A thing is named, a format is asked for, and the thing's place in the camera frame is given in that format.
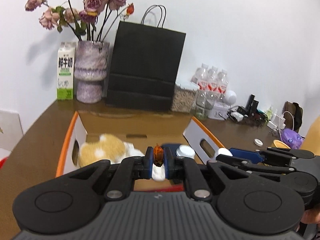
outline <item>black paper bag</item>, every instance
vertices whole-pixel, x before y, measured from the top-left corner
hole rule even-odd
[[[106,103],[167,111],[171,107],[185,33],[120,22]]]

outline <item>marbled purple vase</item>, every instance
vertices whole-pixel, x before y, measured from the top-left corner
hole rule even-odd
[[[75,78],[79,80],[77,100],[97,103],[102,98],[102,80],[107,76],[109,43],[79,41],[76,49]]]

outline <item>milk carton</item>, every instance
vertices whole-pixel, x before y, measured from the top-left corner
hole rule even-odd
[[[62,42],[57,60],[57,98],[73,99],[76,42]]]

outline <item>dried rose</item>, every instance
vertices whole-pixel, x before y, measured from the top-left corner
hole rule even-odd
[[[79,18],[79,11],[78,11],[77,9],[75,9],[75,8],[73,8],[72,10],[73,10],[73,13],[75,14],[76,20],[80,20],[80,18]],[[64,12],[64,17],[65,17],[65,19],[66,19],[66,21],[67,21],[68,23],[74,23],[74,22],[75,22],[75,20],[74,20],[74,18],[73,18],[72,11],[71,11],[70,8],[67,8],[67,9],[65,10],[65,12]]]
[[[41,4],[42,0],[28,0],[24,8],[26,9],[26,11],[32,12],[37,7],[41,7]]]
[[[121,6],[124,6],[127,0],[110,0],[109,8],[110,10],[119,10]]]
[[[89,15],[97,16],[104,10],[108,0],[84,0],[83,3]]]
[[[53,13],[51,9],[52,8],[49,7],[42,14],[42,17],[39,18],[39,23],[48,30],[54,28],[54,25],[58,26],[58,20],[60,19],[60,15],[58,13]]]
[[[134,6],[133,3],[129,4],[129,6],[127,7],[127,11],[126,11],[127,15],[131,15],[134,13]]]
[[[87,24],[95,23],[97,20],[96,16],[89,15],[86,10],[82,10],[81,12],[79,12],[79,17],[83,22]]]

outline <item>paper bag handle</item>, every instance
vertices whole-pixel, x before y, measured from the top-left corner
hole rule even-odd
[[[161,18],[160,18],[160,20],[159,20],[159,23],[158,23],[158,25],[157,25],[157,28],[159,28],[160,22],[161,22],[161,20],[162,20],[162,15],[163,15],[162,7],[164,8],[164,19],[163,19],[162,26],[161,26],[161,28],[163,28],[163,24],[164,24],[165,18],[166,18],[166,16],[167,16],[167,9],[165,8],[164,5],[161,5],[161,4],[151,5],[151,6],[145,11],[145,13],[144,13],[144,15],[143,15],[143,17],[142,17],[142,20],[141,20],[141,24],[142,24],[142,25],[144,25],[144,20],[145,20],[147,14],[148,14],[149,12],[151,12],[151,11],[152,11],[154,8],[156,8],[156,7],[159,7],[160,10],[161,10]]]

